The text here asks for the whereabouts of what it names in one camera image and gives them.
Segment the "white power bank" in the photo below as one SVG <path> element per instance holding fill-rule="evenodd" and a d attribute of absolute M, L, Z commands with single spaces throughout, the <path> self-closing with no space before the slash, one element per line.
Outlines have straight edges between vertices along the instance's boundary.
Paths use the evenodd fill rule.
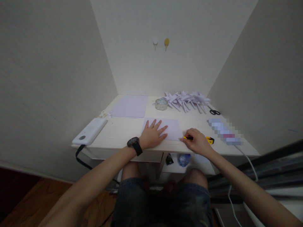
<path fill-rule="evenodd" d="M 78 145 L 91 145 L 99 132 L 106 125 L 104 118 L 94 118 L 80 133 L 73 139 L 72 143 Z"/>

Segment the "desk drawer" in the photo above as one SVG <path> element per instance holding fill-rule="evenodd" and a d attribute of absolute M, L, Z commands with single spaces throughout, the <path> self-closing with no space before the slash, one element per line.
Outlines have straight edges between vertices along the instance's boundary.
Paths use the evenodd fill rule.
<path fill-rule="evenodd" d="M 118 150 L 106 150 L 101 148 L 87 148 L 83 149 L 83 153 L 86 154 L 91 159 L 102 159 L 105 160 L 116 153 Z M 162 152 L 149 152 L 144 151 L 139 156 L 136 156 L 132 159 L 132 161 L 139 162 L 161 162 Z"/>

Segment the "cable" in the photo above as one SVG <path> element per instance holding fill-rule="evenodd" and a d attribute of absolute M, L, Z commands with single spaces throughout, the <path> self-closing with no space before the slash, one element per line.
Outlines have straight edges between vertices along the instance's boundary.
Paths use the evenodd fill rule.
<path fill-rule="evenodd" d="M 257 182 L 257 181 L 258 181 L 258 176 L 257 176 L 257 173 L 256 173 L 256 171 L 255 171 L 255 168 L 253 167 L 252 162 L 250 161 L 250 159 L 248 158 L 248 156 L 247 156 L 246 154 L 244 154 L 236 145 L 235 145 L 235 148 L 237 148 L 237 149 L 238 149 L 238 150 L 247 158 L 247 160 L 249 161 L 249 164 L 251 165 L 252 170 L 253 170 L 253 172 L 254 172 L 254 174 L 255 174 L 255 177 L 256 177 L 255 182 Z M 235 209 L 234 209 L 234 205 L 233 205 L 233 202 L 231 201 L 231 198 L 230 198 L 231 187 L 232 187 L 232 186 L 230 185 L 229 190 L 228 190 L 228 199 L 229 199 L 229 201 L 230 201 L 231 208 L 233 209 L 234 217 L 235 217 L 235 219 L 237 220 L 239 226 L 242 227 L 242 225 L 240 224 L 240 222 L 239 222 L 238 219 L 237 219 L 237 216 L 236 216 L 236 213 L 235 213 Z"/>
<path fill-rule="evenodd" d="M 83 150 L 84 147 L 85 147 L 85 145 L 82 144 L 82 145 L 78 148 L 78 150 L 77 150 L 77 152 L 76 152 L 76 160 L 77 160 L 78 163 L 80 163 L 81 165 L 83 165 L 83 166 L 85 166 L 86 168 L 92 170 L 92 167 L 91 167 L 91 166 L 89 166 L 88 164 L 86 164 L 85 162 L 83 162 L 81 159 L 78 158 L 78 154 L 80 153 L 80 151 Z M 113 179 L 113 181 L 115 181 L 118 185 L 120 185 L 119 181 L 117 181 L 116 179 Z"/>

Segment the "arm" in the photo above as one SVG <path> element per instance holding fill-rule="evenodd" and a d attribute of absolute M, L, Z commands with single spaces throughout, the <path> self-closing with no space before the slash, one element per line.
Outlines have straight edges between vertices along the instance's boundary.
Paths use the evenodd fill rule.
<path fill-rule="evenodd" d="M 193 152 L 208 158 L 220 170 L 265 226 L 302 226 L 302 222 L 288 209 L 212 149 L 201 132 L 189 129 L 185 136 L 188 135 L 193 137 L 193 141 L 180 140 Z"/>
<path fill-rule="evenodd" d="M 150 127 L 146 123 L 139 138 L 142 150 L 159 145 L 167 136 L 159 137 L 167 126 L 158 130 L 161 121 L 155 123 Z M 39 226 L 79 226 L 89 204 L 136 155 L 134 148 L 124 147 L 93 168 L 63 194 Z"/>

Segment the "yellow utility knife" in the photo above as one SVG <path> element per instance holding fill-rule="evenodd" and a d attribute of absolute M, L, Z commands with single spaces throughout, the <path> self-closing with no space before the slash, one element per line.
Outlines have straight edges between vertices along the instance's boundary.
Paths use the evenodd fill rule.
<path fill-rule="evenodd" d="M 193 137 L 183 137 L 184 139 L 188 139 L 188 140 L 193 140 Z M 214 144 L 215 139 L 211 138 L 211 137 L 205 137 L 207 139 L 207 141 L 209 142 L 209 144 Z"/>

